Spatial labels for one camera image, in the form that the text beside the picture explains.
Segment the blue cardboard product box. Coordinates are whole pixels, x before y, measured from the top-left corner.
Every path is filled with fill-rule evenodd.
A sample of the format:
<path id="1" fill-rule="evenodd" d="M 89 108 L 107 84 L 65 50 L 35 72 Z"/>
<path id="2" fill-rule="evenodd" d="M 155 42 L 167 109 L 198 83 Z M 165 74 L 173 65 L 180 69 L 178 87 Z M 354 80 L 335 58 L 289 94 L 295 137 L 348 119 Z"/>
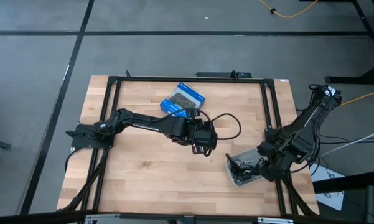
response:
<path id="1" fill-rule="evenodd" d="M 180 82 L 175 90 L 162 102 L 160 108 L 165 114 L 190 118 L 191 115 L 185 108 L 201 109 L 205 103 L 205 97 L 193 88 Z"/>

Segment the black mount bar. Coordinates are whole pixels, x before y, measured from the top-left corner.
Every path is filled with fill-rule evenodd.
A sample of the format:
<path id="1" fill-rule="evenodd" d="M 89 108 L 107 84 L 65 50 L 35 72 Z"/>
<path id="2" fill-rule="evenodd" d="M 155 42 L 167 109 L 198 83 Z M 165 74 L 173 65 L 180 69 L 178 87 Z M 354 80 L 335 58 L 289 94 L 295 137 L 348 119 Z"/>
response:
<path id="1" fill-rule="evenodd" d="M 197 72 L 195 74 L 197 77 L 205 78 L 252 78 L 251 73 L 248 72 L 237 72 L 235 70 L 231 72 Z"/>

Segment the black table leg frame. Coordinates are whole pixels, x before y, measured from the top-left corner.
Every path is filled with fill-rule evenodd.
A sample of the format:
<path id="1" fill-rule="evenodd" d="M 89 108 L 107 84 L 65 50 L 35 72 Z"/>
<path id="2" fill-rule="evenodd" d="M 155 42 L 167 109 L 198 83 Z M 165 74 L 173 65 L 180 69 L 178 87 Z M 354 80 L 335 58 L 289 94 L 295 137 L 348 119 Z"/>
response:
<path id="1" fill-rule="evenodd" d="M 362 8 L 360 7 L 357 0 L 351 0 L 358 16 L 368 33 L 369 38 L 374 44 L 374 31 L 368 22 L 366 15 Z M 325 82 L 329 84 L 351 84 L 351 85 L 374 85 L 374 67 L 369 69 L 364 74 L 357 77 L 338 77 L 338 76 L 326 76 Z"/>

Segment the black floor beam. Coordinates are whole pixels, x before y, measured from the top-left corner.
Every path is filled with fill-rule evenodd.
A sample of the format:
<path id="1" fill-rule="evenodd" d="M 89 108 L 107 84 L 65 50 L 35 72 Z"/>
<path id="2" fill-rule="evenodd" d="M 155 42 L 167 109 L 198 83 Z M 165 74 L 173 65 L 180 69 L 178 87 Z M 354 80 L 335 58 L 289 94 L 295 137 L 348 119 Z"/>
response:
<path id="1" fill-rule="evenodd" d="M 374 224 L 374 171 L 313 182 L 316 193 L 365 189 L 364 223 Z"/>

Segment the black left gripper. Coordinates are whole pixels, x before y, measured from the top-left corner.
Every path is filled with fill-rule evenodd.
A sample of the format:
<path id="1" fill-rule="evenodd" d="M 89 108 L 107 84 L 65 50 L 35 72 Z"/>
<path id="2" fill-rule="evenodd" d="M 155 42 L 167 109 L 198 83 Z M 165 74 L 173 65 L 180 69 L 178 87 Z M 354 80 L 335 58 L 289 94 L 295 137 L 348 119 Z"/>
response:
<path id="1" fill-rule="evenodd" d="M 188 122 L 187 142 L 193 154 L 205 154 L 205 148 L 216 148 L 217 133 L 212 121 L 195 119 Z"/>

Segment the black aluminium table frame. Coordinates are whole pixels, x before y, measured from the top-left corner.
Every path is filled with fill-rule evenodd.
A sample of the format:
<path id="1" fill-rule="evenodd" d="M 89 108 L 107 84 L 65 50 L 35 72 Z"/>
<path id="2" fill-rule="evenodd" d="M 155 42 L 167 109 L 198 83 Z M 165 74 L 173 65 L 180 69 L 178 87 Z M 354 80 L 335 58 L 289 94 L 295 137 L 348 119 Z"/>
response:
<path id="1" fill-rule="evenodd" d="M 261 179 L 235 187 L 225 168 L 226 154 L 255 148 L 269 125 L 296 118 L 287 80 L 272 85 L 250 80 L 195 77 L 90 78 L 79 120 L 91 124 L 112 108 L 161 116 L 161 100 L 183 82 L 205 96 L 203 110 L 216 119 L 221 140 L 210 157 L 193 155 L 189 147 L 159 133 L 125 129 L 115 137 L 104 178 L 91 188 L 86 208 L 101 213 L 161 215 L 278 216 L 291 211 L 288 194 L 278 196 L 276 184 Z"/>

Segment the translucent white plastic bin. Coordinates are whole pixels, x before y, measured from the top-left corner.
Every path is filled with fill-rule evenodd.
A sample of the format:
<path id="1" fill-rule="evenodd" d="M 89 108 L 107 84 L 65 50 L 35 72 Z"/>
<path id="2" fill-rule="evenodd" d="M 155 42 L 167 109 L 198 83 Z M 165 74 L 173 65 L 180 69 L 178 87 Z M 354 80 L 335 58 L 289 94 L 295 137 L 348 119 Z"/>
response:
<path id="1" fill-rule="evenodd" d="M 225 167 L 231 183 L 235 187 L 242 187 L 262 178 L 262 176 L 251 175 L 252 168 L 258 168 L 254 167 L 253 164 L 261 157 L 257 149 L 245 151 L 234 156 L 226 154 Z"/>

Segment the white paper sheet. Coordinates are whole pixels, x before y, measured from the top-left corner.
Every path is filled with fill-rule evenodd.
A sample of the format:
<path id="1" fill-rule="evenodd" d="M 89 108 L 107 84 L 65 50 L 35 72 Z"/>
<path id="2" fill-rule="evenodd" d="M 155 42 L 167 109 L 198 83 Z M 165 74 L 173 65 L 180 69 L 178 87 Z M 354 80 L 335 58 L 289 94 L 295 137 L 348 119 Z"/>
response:
<path id="1" fill-rule="evenodd" d="M 311 166 L 310 174 L 313 182 L 344 177 L 342 174 L 334 172 L 318 164 Z M 316 193 L 316 200 L 328 207 L 341 211 L 344 200 L 344 191 Z"/>

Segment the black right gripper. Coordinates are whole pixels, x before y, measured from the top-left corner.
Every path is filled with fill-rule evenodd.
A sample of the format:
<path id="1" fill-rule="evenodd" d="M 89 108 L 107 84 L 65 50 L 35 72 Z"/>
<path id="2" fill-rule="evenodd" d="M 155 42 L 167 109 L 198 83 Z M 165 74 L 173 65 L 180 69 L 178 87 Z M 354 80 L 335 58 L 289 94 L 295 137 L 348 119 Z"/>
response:
<path id="1" fill-rule="evenodd" d="M 270 182 L 282 178 L 282 170 L 276 164 L 270 163 L 269 160 L 263 157 L 258 159 L 253 166 L 258 167 L 252 168 L 251 175 L 253 176 L 262 176 Z"/>

